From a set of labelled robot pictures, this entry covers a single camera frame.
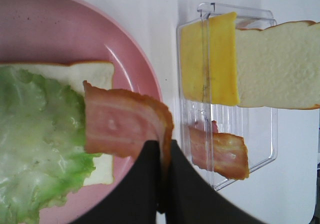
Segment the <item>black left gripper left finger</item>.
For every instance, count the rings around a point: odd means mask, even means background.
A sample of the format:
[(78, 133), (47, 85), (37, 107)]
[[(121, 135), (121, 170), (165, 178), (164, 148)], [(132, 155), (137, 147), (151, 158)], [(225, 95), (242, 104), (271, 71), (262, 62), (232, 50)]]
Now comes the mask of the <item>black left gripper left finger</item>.
[(154, 224), (160, 182), (160, 148), (157, 141), (145, 142), (137, 160), (96, 207), (74, 224)]

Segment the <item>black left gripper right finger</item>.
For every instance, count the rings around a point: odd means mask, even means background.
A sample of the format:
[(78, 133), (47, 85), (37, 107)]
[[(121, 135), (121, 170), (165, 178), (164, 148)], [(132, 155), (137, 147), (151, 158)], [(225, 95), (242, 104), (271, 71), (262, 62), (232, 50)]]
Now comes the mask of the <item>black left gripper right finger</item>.
[(195, 171), (176, 140), (170, 145), (171, 160), (158, 211), (167, 224), (261, 224), (217, 193)]

